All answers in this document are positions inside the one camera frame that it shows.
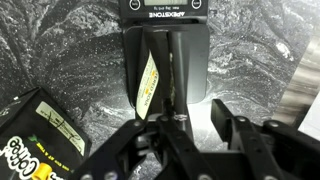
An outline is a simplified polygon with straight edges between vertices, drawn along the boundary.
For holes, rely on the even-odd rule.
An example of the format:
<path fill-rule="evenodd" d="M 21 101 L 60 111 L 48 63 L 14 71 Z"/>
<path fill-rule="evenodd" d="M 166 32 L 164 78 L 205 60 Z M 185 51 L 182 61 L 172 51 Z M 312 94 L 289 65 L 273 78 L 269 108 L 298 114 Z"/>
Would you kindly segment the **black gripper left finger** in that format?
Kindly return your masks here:
<path fill-rule="evenodd" d="M 82 163 L 68 180 L 129 180 L 154 155 L 161 165 L 155 180 L 214 180 L 214 171 L 173 118 L 129 120 Z"/>

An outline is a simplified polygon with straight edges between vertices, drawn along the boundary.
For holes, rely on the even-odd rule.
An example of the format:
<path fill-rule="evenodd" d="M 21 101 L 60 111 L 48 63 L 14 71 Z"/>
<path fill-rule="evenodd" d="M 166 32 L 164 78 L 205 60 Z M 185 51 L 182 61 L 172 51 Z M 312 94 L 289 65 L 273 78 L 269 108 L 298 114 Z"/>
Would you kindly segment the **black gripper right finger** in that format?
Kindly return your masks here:
<path fill-rule="evenodd" d="M 227 150 L 210 157 L 222 180 L 320 180 L 319 141 L 278 120 L 258 125 L 219 99 L 211 121 Z"/>

